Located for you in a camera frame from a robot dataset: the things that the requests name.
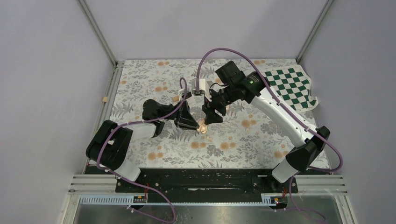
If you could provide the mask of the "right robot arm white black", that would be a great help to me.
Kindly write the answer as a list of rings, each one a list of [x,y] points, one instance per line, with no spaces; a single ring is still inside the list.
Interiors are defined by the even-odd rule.
[[[225,85],[223,89],[215,91],[199,77],[193,82],[193,93],[205,96],[202,110],[206,114],[206,125],[221,123],[226,106],[241,100],[266,114],[294,145],[268,179],[269,189],[280,192],[286,187],[287,180],[305,171],[323,151],[330,135],[329,129],[325,126],[318,128],[306,121],[275,94],[274,88],[258,70],[245,75],[233,61],[229,61],[215,72]]]

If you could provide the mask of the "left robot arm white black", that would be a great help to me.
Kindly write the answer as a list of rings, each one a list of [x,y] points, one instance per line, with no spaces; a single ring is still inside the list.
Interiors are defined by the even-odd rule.
[[[143,104],[142,118],[150,123],[131,124],[119,128],[110,138],[112,143],[105,143],[108,136],[118,126],[117,123],[106,120],[102,123],[86,149],[86,156],[99,162],[99,165],[114,171],[127,179],[127,186],[134,192],[144,188],[145,180],[140,175],[140,169],[127,159],[127,151],[131,141],[154,138],[162,132],[165,122],[159,121],[171,112],[166,119],[174,121],[176,127],[185,130],[196,130],[199,124],[192,117],[187,101],[176,105],[162,105],[153,99]]]

